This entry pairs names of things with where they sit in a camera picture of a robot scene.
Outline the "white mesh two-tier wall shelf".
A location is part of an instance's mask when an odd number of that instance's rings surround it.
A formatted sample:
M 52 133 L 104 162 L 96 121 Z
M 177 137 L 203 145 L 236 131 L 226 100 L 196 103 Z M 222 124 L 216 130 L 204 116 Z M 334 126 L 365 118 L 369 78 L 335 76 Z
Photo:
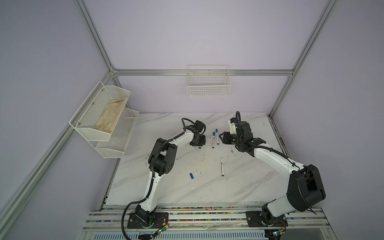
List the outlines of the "white mesh two-tier wall shelf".
M 130 91 L 99 82 L 69 121 L 104 159 L 122 158 L 139 112 L 128 108 Z

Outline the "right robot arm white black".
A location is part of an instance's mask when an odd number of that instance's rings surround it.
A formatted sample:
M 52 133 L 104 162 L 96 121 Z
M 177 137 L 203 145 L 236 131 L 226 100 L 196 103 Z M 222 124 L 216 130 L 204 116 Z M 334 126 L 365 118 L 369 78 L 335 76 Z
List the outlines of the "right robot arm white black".
M 219 135 L 223 144 L 233 145 L 241 153 L 257 158 L 280 173 L 288 182 L 287 192 L 282 197 L 262 206 L 261 224 L 272 226 L 281 216 L 304 212 L 326 198 L 319 169 L 303 165 L 273 149 L 265 140 L 255 138 L 249 123 L 229 120 L 230 130 Z

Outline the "aluminium rail base frame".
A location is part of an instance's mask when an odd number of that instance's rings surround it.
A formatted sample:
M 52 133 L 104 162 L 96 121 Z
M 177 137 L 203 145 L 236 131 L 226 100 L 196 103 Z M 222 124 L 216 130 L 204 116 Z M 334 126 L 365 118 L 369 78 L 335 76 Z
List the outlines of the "aluminium rail base frame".
M 159 214 L 168 217 L 155 220 L 151 228 L 134 227 L 122 231 L 121 226 L 133 223 L 129 217 L 122 223 L 122 208 L 91 212 L 81 232 L 81 240 L 137 240 L 145 234 L 167 225 L 157 240 L 336 240 L 325 213 L 321 208 L 305 212 L 292 212 L 276 226 L 251 226 L 254 217 L 248 212 L 259 211 L 260 205 L 213 205 L 207 207 L 159 206 Z

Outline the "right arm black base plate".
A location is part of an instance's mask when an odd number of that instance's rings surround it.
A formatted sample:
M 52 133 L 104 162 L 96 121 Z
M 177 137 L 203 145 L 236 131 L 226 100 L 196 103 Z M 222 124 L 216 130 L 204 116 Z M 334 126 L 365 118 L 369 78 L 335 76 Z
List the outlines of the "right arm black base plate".
M 262 211 L 247 211 L 246 220 L 249 227 L 287 227 L 288 222 L 285 215 L 270 217 Z

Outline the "beige cloth in shelf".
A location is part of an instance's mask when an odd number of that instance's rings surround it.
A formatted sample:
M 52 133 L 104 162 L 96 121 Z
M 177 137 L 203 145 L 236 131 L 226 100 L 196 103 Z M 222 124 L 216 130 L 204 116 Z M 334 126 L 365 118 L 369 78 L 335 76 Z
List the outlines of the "beige cloth in shelf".
M 118 121 L 119 115 L 126 104 L 127 99 L 128 97 L 123 97 L 110 101 L 106 105 L 100 118 L 97 120 L 94 129 L 111 134 Z

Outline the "aluminium enclosure frame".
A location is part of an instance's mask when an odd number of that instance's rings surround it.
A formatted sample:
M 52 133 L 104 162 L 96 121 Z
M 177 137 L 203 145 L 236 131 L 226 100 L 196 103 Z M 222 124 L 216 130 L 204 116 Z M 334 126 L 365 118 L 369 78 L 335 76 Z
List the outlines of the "aluminium enclosure frame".
M 324 26 L 331 14 L 333 13 L 335 7 L 337 6 L 338 1 L 327 1 L 322 13 L 317 20 L 314 29 L 312 30 L 310 37 L 308 38 L 300 56 L 295 63 L 295 66 L 291 70 L 221 70 L 221 69 L 195 69 L 192 70 L 194 76 L 198 77 L 217 77 L 217 76 L 287 76 L 288 79 L 279 94 L 276 102 L 274 103 L 272 110 L 269 114 L 270 117 L 273 117 L 283 102 L 283 99 L 288 93 L 288 90 L 292 86 L 294 80 L 296 79 L 300 69 L 302 68 L 305 60 L 310 54 L 313 46 L 315 45 L 317 39 L 319 38 L 320 32 L 324 29 Z M 107 57 L 107 53 L 104 45 L 102 44 L 101 38 L 96 30 L 96 26 L 91 18 L 89 9 L 85 1 L 76 1 L 76 7 L 78 8 L 82 19 L 84 20 L 90 35 L 95 42 L 95 45 L 102 56 L 102 59 L 107 65 L 107 72 L 102 78 L 102 83 L 108 83 L 110 80 L 114 80 L 115 84 L 118 84 L 118 76 L 187 76 L 189 71 L 186 69 L 178 70 L 133 70 L 133 69 L 113 69 L 111 61 Z M 56 161 L 58 155 L 61 153 L 62 149 L 68 142 L 69 138 L 72 136 L 75 129 L 71 124 L 67 124 L 63 129 L 58 138 L 51 145 L 49 150 L 45 153 L 43 158 L 40 160 L 38 165 L 34 168 L 31 174 L 28 176 L 26 181 L 19 188 L 17 193 L 11 198 L 8 205 L 5 207 L 1 213 L 1 238 L 4 238 L 5 235 L 13 227 L 27 204 L 29 203 L 33 193 L 36 188 L 42 182 L 48 170 L 51 168 L 53 163 Z

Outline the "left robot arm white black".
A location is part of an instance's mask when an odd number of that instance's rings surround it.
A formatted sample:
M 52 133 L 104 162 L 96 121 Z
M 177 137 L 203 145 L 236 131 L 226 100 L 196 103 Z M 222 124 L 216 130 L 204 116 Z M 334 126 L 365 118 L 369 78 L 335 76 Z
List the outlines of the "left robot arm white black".
M 157 139 L 150 154 L 149 164 L 149 182 L 144 199 L 137 203 L 135 215 L 147 227 L 154 222 L 157 208 L 158 194 L 161 179 L 163 175 L 168 174 L 174 167 L 178 147 L 190 145 L 192 147 L 202 147 L 206 143 L 206 125 L 199 121 L 191 121 L 182 118 L 183 131 L 170 139 Z

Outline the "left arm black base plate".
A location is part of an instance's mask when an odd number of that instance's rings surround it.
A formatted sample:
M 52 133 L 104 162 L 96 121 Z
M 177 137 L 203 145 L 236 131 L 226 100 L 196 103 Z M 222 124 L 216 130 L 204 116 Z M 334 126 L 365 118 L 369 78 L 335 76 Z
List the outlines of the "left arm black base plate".
M 135 213 L 130 213 L 126 227 L 128 229 L 160 229 L 169 221 L 169 213 L 154 213 L 143 221 Z

